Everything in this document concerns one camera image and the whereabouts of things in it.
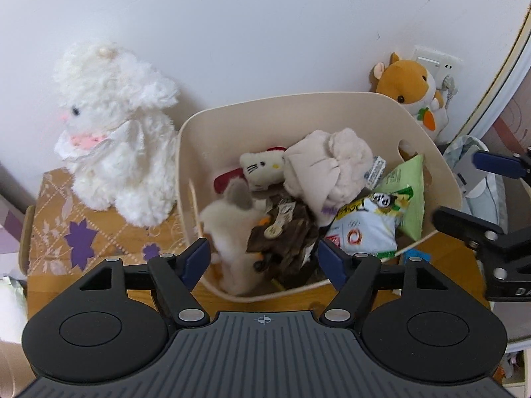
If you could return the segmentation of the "beige storage bin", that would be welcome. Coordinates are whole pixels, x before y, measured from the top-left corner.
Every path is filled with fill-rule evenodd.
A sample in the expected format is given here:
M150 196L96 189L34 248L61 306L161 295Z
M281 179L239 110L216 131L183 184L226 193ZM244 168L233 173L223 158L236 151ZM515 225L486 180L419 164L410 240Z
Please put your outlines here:
M342 128L353 128L389 170L402 163L403 142L424 157L431 176L424 196L424 240L436 233L430 216L437 207L461 208L461 191L436 145L389 97L360 92L283 95L202 110L183 124L177 138L177 209L186 242L201 236L199 214L216 198L214 178L235 168L241 154L289 147L316 129Z

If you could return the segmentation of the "small blue white packet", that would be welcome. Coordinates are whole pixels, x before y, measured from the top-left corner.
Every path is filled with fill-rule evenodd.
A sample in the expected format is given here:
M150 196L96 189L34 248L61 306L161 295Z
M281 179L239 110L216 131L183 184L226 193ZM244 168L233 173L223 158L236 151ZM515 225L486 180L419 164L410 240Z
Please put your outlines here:
M383 178L387 162L381 156L373 157L371 168L364 174L365 187L373 190Z

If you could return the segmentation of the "pink cloth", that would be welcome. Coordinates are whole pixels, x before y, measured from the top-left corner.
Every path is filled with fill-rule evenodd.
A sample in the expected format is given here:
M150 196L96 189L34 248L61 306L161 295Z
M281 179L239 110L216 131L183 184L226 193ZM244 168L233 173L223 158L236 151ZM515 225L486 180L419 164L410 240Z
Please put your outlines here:
M315 130L283 155L284 188L303 199L315 216L325 207L338 177L329 141L330 133Z

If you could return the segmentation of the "white wall socket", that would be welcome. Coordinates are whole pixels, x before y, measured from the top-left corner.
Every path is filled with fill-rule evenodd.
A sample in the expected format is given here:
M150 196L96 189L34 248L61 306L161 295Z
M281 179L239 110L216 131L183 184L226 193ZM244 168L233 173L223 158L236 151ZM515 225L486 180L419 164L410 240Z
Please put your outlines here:
M451 91L453 94L457 91L458 77L464 65L464 61L460 58L416 45L412 59L426 68L430 86L435 86L441 91Z

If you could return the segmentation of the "floral patterned box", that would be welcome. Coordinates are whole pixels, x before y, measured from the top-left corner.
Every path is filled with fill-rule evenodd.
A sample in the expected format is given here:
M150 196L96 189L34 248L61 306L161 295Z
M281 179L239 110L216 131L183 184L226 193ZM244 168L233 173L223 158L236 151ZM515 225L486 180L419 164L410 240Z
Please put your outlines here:
M71 190L72 183L62 169L42 177L33 214L30 276L77 276L104 258L119 257L126 265L136 265L186 248L176 210L157 227L134 227L113 208L87 208Z

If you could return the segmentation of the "white panda snack bag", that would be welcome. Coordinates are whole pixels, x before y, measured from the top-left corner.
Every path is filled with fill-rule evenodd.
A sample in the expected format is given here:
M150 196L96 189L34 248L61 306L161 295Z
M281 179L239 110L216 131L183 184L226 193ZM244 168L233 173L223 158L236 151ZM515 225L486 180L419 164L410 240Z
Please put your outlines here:
M396 230L408 205L407 195L373 192L339 209L325 239L350 256L393 258L398 251Z

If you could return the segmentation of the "white plush bunny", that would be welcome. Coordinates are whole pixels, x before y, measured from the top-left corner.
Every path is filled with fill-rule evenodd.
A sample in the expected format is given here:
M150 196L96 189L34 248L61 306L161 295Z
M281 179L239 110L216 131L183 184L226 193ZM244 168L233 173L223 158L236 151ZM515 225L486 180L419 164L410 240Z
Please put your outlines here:
M77 42L54 80L67 112L55 152L89 209L114 208L132 226L155 227L177 201L177 130L166 110L176 82L132 51L102 40Z

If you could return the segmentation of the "white furry plush with orange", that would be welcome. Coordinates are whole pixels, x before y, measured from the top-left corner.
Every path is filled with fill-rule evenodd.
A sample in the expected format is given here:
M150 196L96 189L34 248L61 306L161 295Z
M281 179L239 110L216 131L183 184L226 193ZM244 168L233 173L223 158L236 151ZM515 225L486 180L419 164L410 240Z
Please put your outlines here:
M267 213L255 203L243 179L230 180L221 198L200 213L203 233L212 245L211 264L225 293L246 295L263 280L264 275L254 268L261 253L249 252L248 240L265 218Z

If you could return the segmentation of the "green snack bag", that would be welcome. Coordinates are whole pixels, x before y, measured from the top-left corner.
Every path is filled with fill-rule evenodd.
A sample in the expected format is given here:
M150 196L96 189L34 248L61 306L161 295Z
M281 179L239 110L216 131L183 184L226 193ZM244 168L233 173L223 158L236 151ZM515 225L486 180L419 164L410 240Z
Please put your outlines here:
M424 199L424 156L416 155L396 166L374 189L376 192L403 194L409 198L400 229L413 241L422 236L425 199Z

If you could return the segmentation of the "red Hello Kitty plush clip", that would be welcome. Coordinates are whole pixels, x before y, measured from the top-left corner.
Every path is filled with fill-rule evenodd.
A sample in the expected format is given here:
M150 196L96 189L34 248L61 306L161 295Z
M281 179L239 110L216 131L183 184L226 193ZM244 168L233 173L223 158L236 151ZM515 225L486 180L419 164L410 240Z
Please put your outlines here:
M224 193L233 179L243 179L252 191L264 191L284 182L284 147L271 147L259 153L245 153L239 157L239 168L227 171L214 179L216 193Z

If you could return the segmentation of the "orange hamster plush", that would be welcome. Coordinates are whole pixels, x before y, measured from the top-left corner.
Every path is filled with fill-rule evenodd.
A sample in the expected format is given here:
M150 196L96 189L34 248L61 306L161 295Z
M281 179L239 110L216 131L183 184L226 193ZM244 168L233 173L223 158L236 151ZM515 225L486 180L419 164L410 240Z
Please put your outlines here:
M375 91L402 106L434 141L449 123L445 99L435 78L414 60L392 53L390 63L373 67Z

